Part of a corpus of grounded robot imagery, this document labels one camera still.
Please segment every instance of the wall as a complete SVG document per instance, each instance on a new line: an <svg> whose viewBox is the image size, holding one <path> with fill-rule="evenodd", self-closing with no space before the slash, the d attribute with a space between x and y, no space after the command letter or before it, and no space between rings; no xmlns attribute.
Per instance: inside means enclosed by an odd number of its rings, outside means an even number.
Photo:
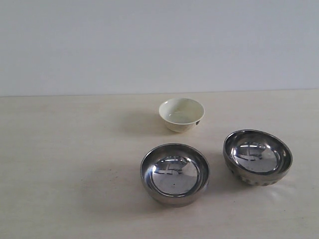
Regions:
<svg viewBox="0 0 319 239"><path fill-rule="evenodd" d="M319 87L317 0L2 0L0 96Z"/></svg>

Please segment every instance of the white ceramic bowl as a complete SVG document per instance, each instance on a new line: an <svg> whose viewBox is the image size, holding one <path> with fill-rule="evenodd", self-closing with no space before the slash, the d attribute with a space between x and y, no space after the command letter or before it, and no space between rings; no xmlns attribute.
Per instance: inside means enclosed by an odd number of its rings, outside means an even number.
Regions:
<svg viewBox="0 0 319 239"><path fill-rule="evenodd" d="M187 98L173 98L159 107L159 115L166 127L180 133L198 125L204 114L205 109L201 103Z"/></svg>

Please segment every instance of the silver bowl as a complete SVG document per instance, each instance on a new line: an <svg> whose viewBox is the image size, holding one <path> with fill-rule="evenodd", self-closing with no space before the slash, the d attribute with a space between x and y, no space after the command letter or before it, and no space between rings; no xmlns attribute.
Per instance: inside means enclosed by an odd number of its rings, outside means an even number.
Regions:
<svg viewBox="0 0 319 239"><path fill-rule="evenodd" d="M233 132L224 142L226 165L242 181L255 186L278 182L289 171L293 156L278 138L245 129Z"/></svg>
<svg viewBox="0 0 319 239"><path fill-rule="evenodd" d="M157 202L173 207L191 204L206 190L209 166L196 149L168 143L152 149L141 163L142 183Z"/></svg>

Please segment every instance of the bowl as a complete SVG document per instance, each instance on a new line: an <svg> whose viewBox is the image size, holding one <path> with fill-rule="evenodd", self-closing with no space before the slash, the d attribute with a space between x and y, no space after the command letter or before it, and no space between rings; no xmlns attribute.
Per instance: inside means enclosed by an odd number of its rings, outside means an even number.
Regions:
<svg viewBox="0 0 319 239"><path fill-rule="evenodd" d="M193 203L206 190L209 166L196 149L168 143L152 149L141 163L142 184L157 202L172 207Z"/></svg>
<svg viewBox="0 0 319 239"><path fill-rule="evenodd" d="M159 107L159 115L166 127L179 133L198 125L204 114L205 109L201 103L187 98L173 98Z"/></svg>
<svg viewBox="0 0 319 239"><path fill-rule="evenodd" d="M289 171L293 156L275 136L253 129L233 132L224 142L226 165L240 180L255 186L278 182Z"/></svg>

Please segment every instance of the table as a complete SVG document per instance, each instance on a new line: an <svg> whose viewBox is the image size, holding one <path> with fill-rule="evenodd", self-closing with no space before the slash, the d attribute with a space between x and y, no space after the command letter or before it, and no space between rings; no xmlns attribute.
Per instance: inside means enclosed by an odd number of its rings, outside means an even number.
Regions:
<svg viewBox="0 0 319 239"><path fill-rule="evenodd" d="M205 106L186 133L158 107L188 97ZM317 239L319 90L0 98L1 239ZM227 169L222 146L238 129L271 133L291 149L287 176L250 187ZM185 143L211 177L195 203L163 208L140 180L152 148Z"/></svg>

